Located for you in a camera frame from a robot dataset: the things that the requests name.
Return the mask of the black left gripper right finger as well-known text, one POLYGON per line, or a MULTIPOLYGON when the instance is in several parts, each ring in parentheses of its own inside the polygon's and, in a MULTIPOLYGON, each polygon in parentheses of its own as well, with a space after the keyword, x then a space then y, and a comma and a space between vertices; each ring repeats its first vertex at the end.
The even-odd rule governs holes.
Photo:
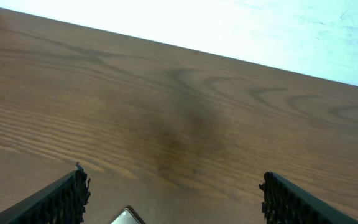
POLYGON ((267 224, 358 224, 276 173, 266 172, 259 189, 264 193, 262 213, 267 224))

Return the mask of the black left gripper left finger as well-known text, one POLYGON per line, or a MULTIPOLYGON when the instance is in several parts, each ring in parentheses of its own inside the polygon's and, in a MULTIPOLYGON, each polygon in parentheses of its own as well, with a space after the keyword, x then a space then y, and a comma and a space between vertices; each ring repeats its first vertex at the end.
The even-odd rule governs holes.
POLYGON ((89 184, 87 173, 75 164, 74 171, 0 212, 0 224, 83 223, 89 184))

